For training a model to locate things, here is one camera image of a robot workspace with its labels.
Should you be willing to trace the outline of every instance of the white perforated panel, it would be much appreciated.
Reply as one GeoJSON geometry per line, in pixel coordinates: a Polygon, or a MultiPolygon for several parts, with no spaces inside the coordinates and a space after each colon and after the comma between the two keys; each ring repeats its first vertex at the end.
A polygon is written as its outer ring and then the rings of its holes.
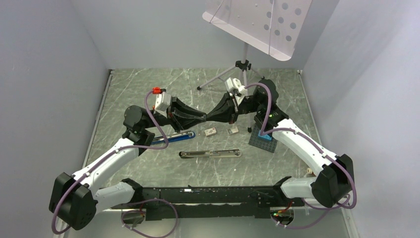
{"type": "Polygon", "coordinates": [[[296,40],[311,2],[312,0],[206,0],[203,19],[207,22],[211,20],[211,24],[273,58],[286,61],[295,50],[296,40]]]}

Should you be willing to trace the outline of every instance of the red connector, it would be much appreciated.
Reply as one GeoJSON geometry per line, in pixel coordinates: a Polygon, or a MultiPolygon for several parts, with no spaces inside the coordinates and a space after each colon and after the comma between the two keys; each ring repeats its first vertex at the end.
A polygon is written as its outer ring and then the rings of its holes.
{"type": "Polygon", "coordinates": [[[152,90],[153,90],[153,94],[161,94],[162,93],[162,90],[159,87],[154,87],[154,88],[152,88],[152,90]]]}

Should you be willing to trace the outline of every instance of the white wall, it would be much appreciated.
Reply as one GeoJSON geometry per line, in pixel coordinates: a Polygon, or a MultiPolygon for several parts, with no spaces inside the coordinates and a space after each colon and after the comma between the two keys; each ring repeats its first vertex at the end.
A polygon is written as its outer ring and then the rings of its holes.
{"type": "Polygon", "coordinates": [[[107,74],[70,1],[1,1],[0,237],[52,237],[54,179],[81,168],[107,74]]]}
{"type": "MultiPolygon", "coordinates": [[[[314,0],[289,61],[255,48],[255,67],[302,69],[339,0],[314,0]]],[[[228,67],[243,42],[202,19],[204,0],[72,0],[110,68],[228,67]]]]}
{"type": "Polygon", "coordinates": [[[341,0],[304,68],[321,139],[353,158],[361,237],[419,237],[420,3],[341,0]]]}

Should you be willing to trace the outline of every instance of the blue utility knife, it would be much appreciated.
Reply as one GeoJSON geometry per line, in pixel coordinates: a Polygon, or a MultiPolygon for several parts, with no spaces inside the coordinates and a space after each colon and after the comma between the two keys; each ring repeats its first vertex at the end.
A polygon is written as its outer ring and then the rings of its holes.
{"type": "MultiPolygon", "coordinates": [[[[166,137],[168,137],[169,142],[175,142],[175,141],[180,141],[180,140],[192,139],[192,138],[196,137],[196,134],[192,130],[189,130],[189,131],[182,132],[182,133],[168,135],[166,137]]],[[[159,137],[155,137],[153,139],[152,145],[159,144],[159,143],[164,143],[164,142],[165,142],[165,140],[163,139],[163,136],[159,136],[159,137]]]]}

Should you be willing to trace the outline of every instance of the marble table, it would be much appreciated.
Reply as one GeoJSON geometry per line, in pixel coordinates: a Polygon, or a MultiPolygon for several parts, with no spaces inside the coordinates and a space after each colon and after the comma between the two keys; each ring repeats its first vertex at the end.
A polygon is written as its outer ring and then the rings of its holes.
{"type": "MultiPolygon", "coordinates": [[[[143,68],[118,69],[105,97],[87,164],[107,151],[125,131],[123,117],[130,105],[143,107],[143,100],[152,87],[166,88],[190,107],[210,112],[225,93],[224,84],[215,81],[197,91],[197,86],[211,79],[223,68],[143,68]]],[[[304,90],[294,69],[259,69],[266,78],[274,81],[279,98],[277,105],[307,135],[318,141],[315,126],[305,98],[304,90]]],[[[233,71],[225,77],[238,77],[233,71]]],[[[248,73],[250,82],[259,78],[248,73]]],[[[154,104],[154,97],[149,106],[154,104]]],[[[104,186],[131,178],[142,186],[238,186],[273,185],[285,176],[301,178],[307,165],[290,149],[278,142],[275,153],[248,145],[247,116],[239,116],[236,126],[239,133],[228,135],[231,125],[206,122],[191,130],[197,136],[193,139],[170,143],[165,150],[147,150],[115,173],[104,186]],[[205,137],[204,130],[215,127],[218,133],[205,137]],[[179,151],[240,149],[240,158],[198,158],[181,159],[179,151]]],[[[174,133],[170,126],[163,128],[167,134],[174,133]]],[[[156,128],[151,128],[157,136],[156,128]]]]}

